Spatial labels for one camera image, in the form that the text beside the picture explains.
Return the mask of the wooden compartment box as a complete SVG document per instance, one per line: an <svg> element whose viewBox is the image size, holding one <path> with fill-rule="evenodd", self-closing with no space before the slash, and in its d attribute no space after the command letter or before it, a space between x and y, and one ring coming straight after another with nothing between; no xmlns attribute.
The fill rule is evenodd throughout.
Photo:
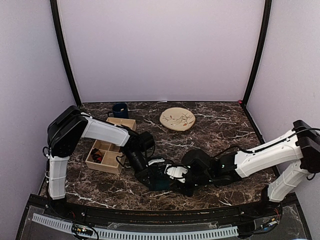
<svg viewBox="0 0 320 240"><path fill-rule="evenodd" d="M132 119L111 118L111 123L103 122L92 117L88 118L88 125L82 134L83 138L94 139L85 163L89 169L98 170L106 173L120 174L122 164L126 157L120 153L129 139L129 130L136 129L136 121ZM103 154L101 163L93 162L91 158L92 149L97 148Z"/></svg>

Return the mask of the dark green sock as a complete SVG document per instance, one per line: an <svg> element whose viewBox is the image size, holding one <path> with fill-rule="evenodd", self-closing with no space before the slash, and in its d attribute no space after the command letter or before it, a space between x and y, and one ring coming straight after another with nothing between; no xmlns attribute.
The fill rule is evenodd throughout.
<svg viewBox="0 0 320 240"><path fill-rule="evenodd" d="M150 191L165 191L170 188L171 181L168 179L151 178L150 179Z"/></svg>

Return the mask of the black red yellow argyle sock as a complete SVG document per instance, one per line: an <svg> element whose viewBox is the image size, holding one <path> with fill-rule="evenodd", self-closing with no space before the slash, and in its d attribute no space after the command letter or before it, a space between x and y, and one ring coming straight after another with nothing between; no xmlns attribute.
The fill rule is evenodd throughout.
<svg viewBox="0 0 320 240"><path fill-rule="evenodd" d="M98 148L93 148L92 151L90 152L90 156L94 163L100 164L103 160L103 154Z"/></svg>

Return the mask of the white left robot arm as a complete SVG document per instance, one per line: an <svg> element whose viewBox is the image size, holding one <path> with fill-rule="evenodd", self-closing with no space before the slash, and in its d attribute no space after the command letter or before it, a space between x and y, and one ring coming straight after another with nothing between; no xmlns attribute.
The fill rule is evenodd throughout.
<svg viewBox="0 0 320 240"><path fill-rule="evenodd" d="M48 195L53 199L50 208L58 217L67 218L71 213L70 206L62 199L66 196L68 161L81 138L120 147L135 177L150 191L165 190L169 186L163 171L147 156L148 149L155 145L149 132L137 133L126 126L101 121L72 105L47 128Z"/></svg>

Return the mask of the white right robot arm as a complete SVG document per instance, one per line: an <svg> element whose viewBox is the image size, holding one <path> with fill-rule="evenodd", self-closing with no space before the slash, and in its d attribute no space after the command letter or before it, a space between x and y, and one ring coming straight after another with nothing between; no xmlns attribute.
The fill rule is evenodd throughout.
<svg viewBox="0 0 320 240"><path fill-rule="evenodd" d="M320 172L320 130L302 120L282 136L249 150L211 157L204 151L191 150L182 165L168 167L166 174L182 184L182 192L191 196L194 187L213 184L227 186L261 170L290 162L290 165L261 194L255 213L266 217L299 183Z"/></svg>

